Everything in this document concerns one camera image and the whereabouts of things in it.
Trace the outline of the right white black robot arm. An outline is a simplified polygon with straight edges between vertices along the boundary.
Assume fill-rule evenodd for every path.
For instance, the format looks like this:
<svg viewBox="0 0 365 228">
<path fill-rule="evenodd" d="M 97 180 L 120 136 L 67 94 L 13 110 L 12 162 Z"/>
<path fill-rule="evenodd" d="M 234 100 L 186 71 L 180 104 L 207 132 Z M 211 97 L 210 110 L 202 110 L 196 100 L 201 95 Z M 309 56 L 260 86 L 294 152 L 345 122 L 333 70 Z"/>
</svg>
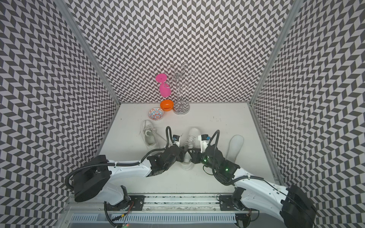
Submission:
<svg viewBox="0 0 365 228">
<path fill-rule="evenodd" d="M 232 202 L 236 209 L 267 213 L 282 221 L 287 228 L 315 227 L 317 209 L 300 187 L 285 187 L 255 176 L 226 160 L 214 145 L 209 145 L 205 151 L 192 148 L 187 152 L 193 163 L 211 168 L 220 184 L 235 187 Z"/>
</svg>

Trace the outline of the white sneaker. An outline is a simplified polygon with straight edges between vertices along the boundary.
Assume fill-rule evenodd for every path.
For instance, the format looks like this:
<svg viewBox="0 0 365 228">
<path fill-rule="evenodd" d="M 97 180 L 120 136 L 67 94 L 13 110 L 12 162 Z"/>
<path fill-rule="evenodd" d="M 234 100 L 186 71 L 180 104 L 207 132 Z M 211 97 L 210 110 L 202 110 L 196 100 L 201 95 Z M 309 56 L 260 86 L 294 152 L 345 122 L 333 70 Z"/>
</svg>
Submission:
<svg viewBox="0 0 365 228">
<path fill-rule="evenodd" d="M 193 149 L 193 148 L 200 148 L 200 142 L 198 136 L 201 133 L 197 128 L 191 128 L 187 137 L 187 140 L 184 144 L 185 149 Z M 191 162 L 191 155 L 186 152 L 184 155 L 183 162 L 181 163 L 182 169 L 185 171 L 191 170 L 194 167 L 194 163 Z"/>
<path fill-rule="evenodd" d="M 157 132 L 157 129 L 149 120 L 144 120 L 141 123 L 140 135 L 148 150 L 165 148 L 162 142 L 166 142 L 166 140 Z"/>
</svg>

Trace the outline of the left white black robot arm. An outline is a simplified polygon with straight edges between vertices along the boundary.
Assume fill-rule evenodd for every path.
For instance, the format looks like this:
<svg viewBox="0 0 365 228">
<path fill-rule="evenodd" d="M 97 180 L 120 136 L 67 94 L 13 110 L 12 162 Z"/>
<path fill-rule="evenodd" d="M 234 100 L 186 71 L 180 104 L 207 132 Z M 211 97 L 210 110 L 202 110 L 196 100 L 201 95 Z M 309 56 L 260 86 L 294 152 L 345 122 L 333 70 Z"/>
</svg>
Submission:
<svg viewBox="0 0 365 228">
<path fill-rule="evenodd" d="M 99 155 L 83 167 L 65 177 L 65 185 L 73 191 L 76 202 L 98 199 L 111 206 L 125 207 L 131 201 L 122 180 L 132 177 L 152 177 L 163 174 L 176 161 L 182 159 L 184 149 L 176 144 L 154 149 L 142 160 L 130 163 L 110 161 Z"/>
</svg>

